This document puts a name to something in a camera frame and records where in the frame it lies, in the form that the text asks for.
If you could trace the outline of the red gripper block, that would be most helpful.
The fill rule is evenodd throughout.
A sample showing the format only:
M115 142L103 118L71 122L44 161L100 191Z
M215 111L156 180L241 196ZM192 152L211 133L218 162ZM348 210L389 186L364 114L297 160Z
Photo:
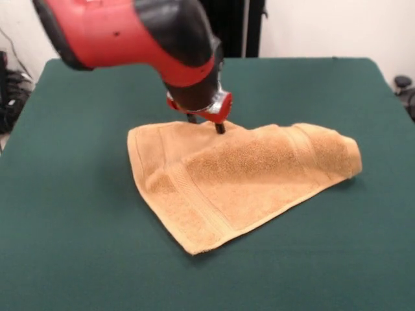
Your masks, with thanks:
M217 93L213 96L213 102L206 108L198 111L190 111L179 107L178 103L167 93L167 104L170 108L180 111L187 115L187 121L192 124L198 124L197 117L215 123L215 129L218 134L226 132L223 122L230 114L233 96L231 93Z

